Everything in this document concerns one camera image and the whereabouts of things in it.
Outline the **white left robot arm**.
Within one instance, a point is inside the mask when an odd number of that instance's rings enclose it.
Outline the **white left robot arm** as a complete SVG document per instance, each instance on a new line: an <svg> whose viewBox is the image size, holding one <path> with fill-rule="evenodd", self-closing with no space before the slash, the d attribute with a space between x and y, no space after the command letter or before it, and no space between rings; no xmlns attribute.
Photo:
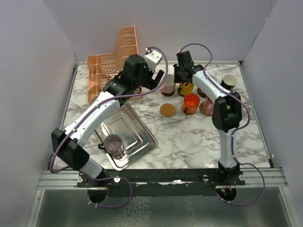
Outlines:
<svg viewBox="0 0 303 227"><path fill-rule="evenodd" d="M68 167L88 175L88 181L93 186L103 184L103 167L90 158L83 147L107 117L128 99L137 96L136 89L145 87L153 92L161 86L160 80L167 73L159 71L155 79L152 77L162 59L165 55L157 50L143 57L137 54L129 56L123 70L106 83L95 102L74 123L64 130L56 128L52 132L54 154L50 163L51 173L58 173L53 164L59 157Z"/></svg>

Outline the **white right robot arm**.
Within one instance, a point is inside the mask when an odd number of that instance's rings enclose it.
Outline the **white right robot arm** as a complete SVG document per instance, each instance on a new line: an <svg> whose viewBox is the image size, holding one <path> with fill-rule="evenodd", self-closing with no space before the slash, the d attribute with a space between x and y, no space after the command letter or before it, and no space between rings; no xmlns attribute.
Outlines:
<svg viewBox="0 0 303 227"><path fill-rule="evenodd" d="M198 64L195 65L189 51L177 53L178 63L174 65L174 81L190 82L200 88L214 104L212 122L220 136L220 160L214 177L223 185L228 185L240 174L236 158L236 139L233 132L242 120L241 97L223 88Z"/></svg>

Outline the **pink maroon mug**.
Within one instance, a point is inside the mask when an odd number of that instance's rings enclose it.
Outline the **pink maroon mug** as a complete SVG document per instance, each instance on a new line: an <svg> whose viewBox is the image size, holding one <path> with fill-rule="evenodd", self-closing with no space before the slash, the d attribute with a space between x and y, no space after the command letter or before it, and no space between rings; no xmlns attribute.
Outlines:
<svg viewBox="0 0 303 227"><path fill-rule="evenodd" d="M203 104L203 110L206 114L213 114L214 104L209 97L207 97Z"/></svg>

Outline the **dark walnut coaster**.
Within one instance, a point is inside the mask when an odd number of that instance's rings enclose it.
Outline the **dark walnut coaster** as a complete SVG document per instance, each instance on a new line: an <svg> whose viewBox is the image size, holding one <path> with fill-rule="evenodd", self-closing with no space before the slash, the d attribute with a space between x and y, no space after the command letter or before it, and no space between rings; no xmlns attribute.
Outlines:
<svg viewBox="0 0 303 227"><path fill-rule="evenodd" d="M175 94L175 90L173 90L171 93L165 93L165 92L161 92L161 94L163 95L163 96L173 96L174 94Z"/></svg>

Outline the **yellow black mug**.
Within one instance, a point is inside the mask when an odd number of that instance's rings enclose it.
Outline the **yellow black mug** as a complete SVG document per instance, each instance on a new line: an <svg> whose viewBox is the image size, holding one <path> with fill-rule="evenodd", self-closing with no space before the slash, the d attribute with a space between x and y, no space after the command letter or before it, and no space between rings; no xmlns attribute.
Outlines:
<svg viewBox="0 0 303 227"><path fill-rule="evenodd" d="M194 84L190 82L180 83L177 93L178 95L185 97L188 94L191 94L194 88Z"/></svg>

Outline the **orange metallic cup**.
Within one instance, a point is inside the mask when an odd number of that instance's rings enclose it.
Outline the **orange metallic cup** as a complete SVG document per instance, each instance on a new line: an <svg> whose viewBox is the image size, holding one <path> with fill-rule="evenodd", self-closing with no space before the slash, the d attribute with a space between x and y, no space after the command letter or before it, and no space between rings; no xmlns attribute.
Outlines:
<svg viewBox="0 0 303 227"><path fill-rule="evenodd" d="M197 112L197 108L200 103L198 95L191 93L187 94L183 99L181 110L186 115L193 115Z"/></svg>

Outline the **light beech wooden coaster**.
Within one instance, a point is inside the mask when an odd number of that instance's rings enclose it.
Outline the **light beech wooden coaster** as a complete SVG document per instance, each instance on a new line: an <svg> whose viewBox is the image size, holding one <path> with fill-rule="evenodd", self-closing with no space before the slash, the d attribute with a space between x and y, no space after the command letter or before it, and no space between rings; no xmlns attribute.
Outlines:
<svg viewBox="0 0 303 227"><path fill-rule="evenodd" d="M160 107L160 113L165 117L172 117L176 113L174 105L165 103Z"/></svg>

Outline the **brown ringed wooden saucer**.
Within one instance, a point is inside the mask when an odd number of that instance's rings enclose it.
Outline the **brown ringed wooden saucer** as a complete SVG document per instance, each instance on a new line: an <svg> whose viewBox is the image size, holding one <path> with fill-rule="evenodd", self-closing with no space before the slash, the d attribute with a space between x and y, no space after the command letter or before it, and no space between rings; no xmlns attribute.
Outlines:
<svg viewBox="0 0 303 227"><path fill-rule="evenodd" d="M197 94L199 96L201 96L202 98L206 98L207 97L207 95L200 88L197 88Z"/></svg>

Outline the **woven rattan coaster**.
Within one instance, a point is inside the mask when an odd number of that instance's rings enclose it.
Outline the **woven rattan coaster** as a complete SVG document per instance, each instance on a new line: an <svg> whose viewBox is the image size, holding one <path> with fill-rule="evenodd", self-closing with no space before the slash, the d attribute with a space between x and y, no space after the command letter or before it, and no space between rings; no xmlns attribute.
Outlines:
<svg viewBox="0 0 303 227"><path fill-rule="evenodd" d="M203 101L201 105L199 106L200 112L204 114L205 116L212 116L213 115L213 109L214 105L212 102L206 102Z"/></svg>

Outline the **white pink mug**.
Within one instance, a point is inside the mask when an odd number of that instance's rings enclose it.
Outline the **white pink mug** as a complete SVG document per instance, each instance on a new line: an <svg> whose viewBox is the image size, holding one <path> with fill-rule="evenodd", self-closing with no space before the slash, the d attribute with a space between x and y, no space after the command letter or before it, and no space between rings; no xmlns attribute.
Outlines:
<svg viewBox="0 0 303 227"><path fill-rule="evenodd" d="M160 92L171 93L173 90L175 90L175 86L176 83L174 82L174 75L168 74L160 87Z"/></svg>

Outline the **purple glass cup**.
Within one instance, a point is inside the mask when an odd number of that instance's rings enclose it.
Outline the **purple glass cup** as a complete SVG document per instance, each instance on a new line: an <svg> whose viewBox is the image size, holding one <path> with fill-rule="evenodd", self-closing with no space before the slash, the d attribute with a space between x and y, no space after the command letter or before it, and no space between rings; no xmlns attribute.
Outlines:
<svg viewBox="0 0 303 227"><path fill-rule="evenodd" d="M125 153L123 141L117 134L108 135L103 143L98 144L98 149L106 151L113 158L121 158Z"/></svg>

